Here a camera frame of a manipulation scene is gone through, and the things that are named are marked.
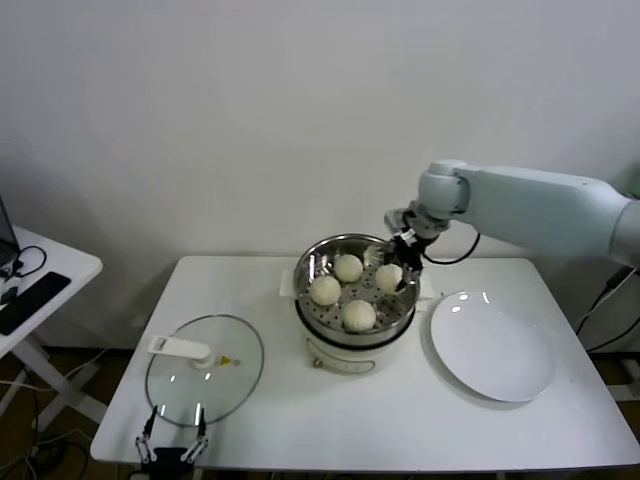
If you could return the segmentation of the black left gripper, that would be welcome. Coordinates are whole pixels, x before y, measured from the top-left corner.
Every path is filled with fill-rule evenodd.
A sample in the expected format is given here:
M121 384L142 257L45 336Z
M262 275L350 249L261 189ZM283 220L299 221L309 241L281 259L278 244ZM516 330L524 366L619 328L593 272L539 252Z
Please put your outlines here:
M141 462L141 472L146 475L186 475L193 471L193 463L208 446L205 408L198 405L196 411L196 440L188 447L151 446L151 434L158 407L154 406L144 424L142 433L135 439L135 447Z

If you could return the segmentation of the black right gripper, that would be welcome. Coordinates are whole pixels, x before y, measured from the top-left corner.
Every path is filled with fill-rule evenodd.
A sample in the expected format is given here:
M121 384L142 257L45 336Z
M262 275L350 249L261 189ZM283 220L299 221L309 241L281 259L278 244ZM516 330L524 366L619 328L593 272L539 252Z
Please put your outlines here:
M425 243L415 232L397 232L392 237L392 242L384 242L377 247L379 260L396 258L397 263L402 267L401 278L395 288L396 292L402 292L413 286L420 289L424 250Z

